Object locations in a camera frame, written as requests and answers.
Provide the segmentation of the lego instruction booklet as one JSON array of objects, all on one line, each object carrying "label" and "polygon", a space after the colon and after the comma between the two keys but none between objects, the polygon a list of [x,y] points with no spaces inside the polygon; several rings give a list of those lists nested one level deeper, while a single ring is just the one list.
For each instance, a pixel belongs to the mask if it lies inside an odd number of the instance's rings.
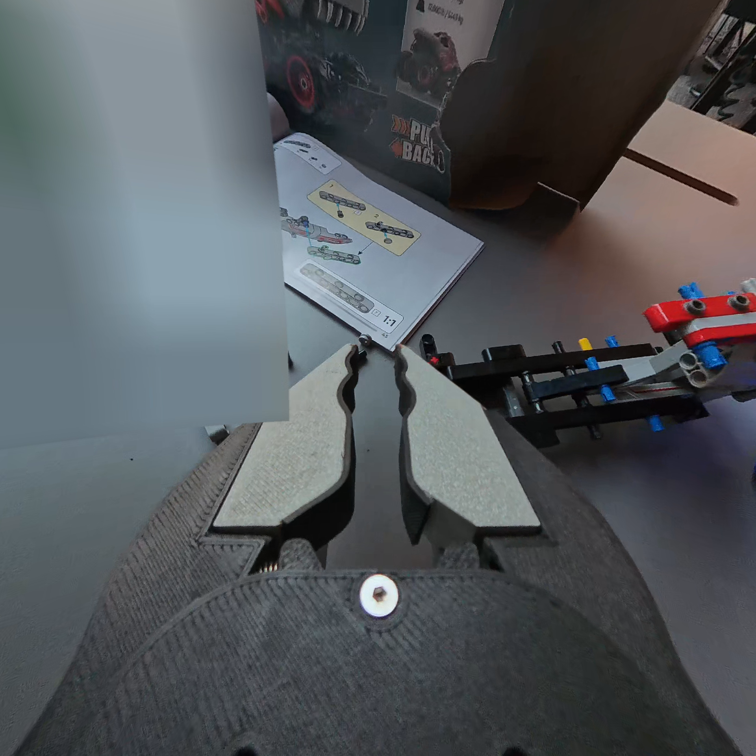
[{"label": "lego instruction booklet", "polygon": [[309,135],[294,133],[273,149],[286,285],[392,351],[484,243]]}]

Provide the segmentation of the dark monster truck lego box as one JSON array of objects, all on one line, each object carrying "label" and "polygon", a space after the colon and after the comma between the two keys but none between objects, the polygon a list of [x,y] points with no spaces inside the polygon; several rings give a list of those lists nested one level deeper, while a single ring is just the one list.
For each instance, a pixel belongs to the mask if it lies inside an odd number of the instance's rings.
[{"label": "dark monster truck lego box", "polygon": [[289,124],[456,209],[583,209],[726,5],[256,2]]}]

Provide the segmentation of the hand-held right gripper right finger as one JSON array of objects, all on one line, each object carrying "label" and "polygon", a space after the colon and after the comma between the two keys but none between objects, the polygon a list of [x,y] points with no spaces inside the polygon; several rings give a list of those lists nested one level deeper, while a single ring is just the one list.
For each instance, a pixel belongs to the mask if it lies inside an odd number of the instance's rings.
[{"label": "hand-held right gripper right finger", "polygon": [[402,519],[413,545],[530,536],[541,520],[477,400],[411,349],[395,349]]}]

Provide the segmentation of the black metal frame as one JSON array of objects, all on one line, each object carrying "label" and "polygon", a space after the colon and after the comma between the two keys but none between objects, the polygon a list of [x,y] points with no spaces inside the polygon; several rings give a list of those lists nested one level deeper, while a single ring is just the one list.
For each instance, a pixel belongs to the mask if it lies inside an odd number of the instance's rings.
[{"label": "black metal frame", "polygon": [[667,99],[754,134],[755,2],[731,1],[705,33]]}]

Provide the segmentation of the black lego chassis assembly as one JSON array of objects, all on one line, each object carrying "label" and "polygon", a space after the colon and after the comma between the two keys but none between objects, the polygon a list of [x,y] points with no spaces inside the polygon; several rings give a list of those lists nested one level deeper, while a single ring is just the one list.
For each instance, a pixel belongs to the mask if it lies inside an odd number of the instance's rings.
[{"label": "black lego chassis assembly", "polygon": [[651,305],[643,316],[665,345],[624,345],[614,335],[602,348],[580,339],[571,352],[560,341],[535,355],[502,345],[458,365],[425,334],[421,355],[536,448],[558,445],[562,430],[585,428],[600,439],[603,426],[643,420],[660,432],[708,417],[707,405],[722,398],[754,401],[754,278],[711,296],[687,283],[676,299]]}]

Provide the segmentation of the brown cardboard box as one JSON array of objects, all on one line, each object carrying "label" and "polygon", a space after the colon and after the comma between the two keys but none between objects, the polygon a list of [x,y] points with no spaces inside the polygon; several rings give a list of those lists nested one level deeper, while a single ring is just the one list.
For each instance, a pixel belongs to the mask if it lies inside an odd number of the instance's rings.
[{"label": "brown cardboard box", "polygon": [[754,198],[754,137],[666,102],[561,237],[649,235],[751,256]]}]

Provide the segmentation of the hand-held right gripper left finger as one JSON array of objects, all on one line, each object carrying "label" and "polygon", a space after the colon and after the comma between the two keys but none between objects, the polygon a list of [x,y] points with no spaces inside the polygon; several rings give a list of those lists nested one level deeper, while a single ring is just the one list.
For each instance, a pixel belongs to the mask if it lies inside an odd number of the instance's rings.
[{"label": "hand-held right gripper left finger", "polygon": [[289,389],[289,419],[264,422],[243,452],[212,529],[326,547],[354,513],[352,414],[358,345]]}]

